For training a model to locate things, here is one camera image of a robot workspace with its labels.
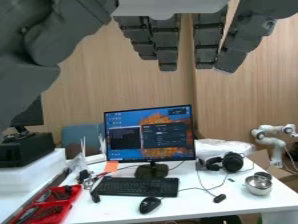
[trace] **black keyboard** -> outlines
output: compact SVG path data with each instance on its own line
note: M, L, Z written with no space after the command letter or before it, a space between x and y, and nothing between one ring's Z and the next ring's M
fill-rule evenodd
M104 177L95 191L100 195L177 197L179 178Z

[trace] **monitor screen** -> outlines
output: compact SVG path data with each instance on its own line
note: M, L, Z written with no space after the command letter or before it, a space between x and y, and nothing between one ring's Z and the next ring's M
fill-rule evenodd
M107 112L105 135L108 160L196 159L191 105Z

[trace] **wooden wall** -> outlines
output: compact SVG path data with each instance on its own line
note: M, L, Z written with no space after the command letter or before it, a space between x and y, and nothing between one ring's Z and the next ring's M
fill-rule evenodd
M192 103L189 24L188 16L183 18L179 69L171 73L160 72L157 61L141 60L116 22L87 37L43 94L46 125L31 130L54 132L60 142L63 127L103 122L105 111Z
M229 14L237 1L232 3ZM298 125L297 38L298 15L278 21L272 36L264 38L235 75L196 71L199 124L205 137L253 141L250 130L261 124Z
M239 0L232 1L229 15ZM281 20L235 75L195 70L191 17L184 17L179 70L143 61L112 22L87 37L44 93L44 127L103 121L104 111L197 102L199 129L209 138L253 141L260 124L298 125L298 16Z

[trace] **headphones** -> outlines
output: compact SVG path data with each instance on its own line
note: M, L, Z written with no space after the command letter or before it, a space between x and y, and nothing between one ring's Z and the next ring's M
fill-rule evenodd
M244 157L239 153L229 152L224 158L215 157L207 161L200 159L199 163L201 167L205 167L211 171L220 171L220 169L224 169L229 173L236 173L244 167Z

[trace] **red toolbox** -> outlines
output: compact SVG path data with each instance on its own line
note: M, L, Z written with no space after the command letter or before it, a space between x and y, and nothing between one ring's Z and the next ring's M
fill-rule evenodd
M54 187L44 190L10 223L60 224L67 218L72 203L78 200L82 191L82 185Z

